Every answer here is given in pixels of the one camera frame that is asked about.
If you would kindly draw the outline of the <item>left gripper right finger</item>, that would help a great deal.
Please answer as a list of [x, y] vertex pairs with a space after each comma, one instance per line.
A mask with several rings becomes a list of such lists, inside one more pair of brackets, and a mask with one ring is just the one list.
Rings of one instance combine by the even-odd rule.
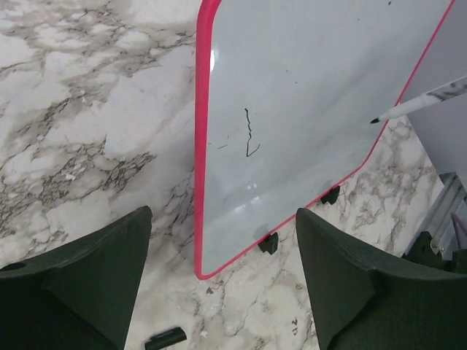
[[466, 251], [450, 261], [425, 238], [396, 257], [308, 209], [298, 248], [321, 349], [464, 349]]

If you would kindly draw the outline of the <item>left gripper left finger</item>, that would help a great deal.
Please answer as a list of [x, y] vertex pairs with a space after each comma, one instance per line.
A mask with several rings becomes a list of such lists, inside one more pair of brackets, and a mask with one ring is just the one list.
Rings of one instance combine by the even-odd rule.
[[147, 257], [140, 207], [58, 248], [1, 269], [2, 349], [124, 349]]

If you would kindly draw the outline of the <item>black marker cap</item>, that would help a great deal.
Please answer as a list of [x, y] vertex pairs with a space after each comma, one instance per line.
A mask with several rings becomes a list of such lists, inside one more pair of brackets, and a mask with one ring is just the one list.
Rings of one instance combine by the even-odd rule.
[[173, 327], [152, 335], [144, 344], [145, 350], [160, 350], [187, 340], [185, 331], [181, 327]]

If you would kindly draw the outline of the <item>red framed whiteboard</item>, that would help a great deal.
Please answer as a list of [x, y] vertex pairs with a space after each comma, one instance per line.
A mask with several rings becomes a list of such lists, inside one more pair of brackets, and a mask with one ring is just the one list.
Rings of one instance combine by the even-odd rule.
[[209, 279], [368, 159], [452, 1], [203, 1], [195, 273]]

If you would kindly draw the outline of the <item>white marker pen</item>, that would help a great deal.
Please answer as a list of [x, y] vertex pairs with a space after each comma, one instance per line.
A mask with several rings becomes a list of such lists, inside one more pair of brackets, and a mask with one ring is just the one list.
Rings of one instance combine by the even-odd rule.
[[379, 117], [374, 118], [370, 123], [377, 124], [388, 120], [393, 120], [404, 115], [410, 114], [425, 107], [433, 106], [434, 104], [448, 101], [457, 96], [466, 93], [466, 76], [448, 82], [440, 87], [434, 88], [422, 95], [410, 99], [402, 104], [398, 104], [387, 110]]

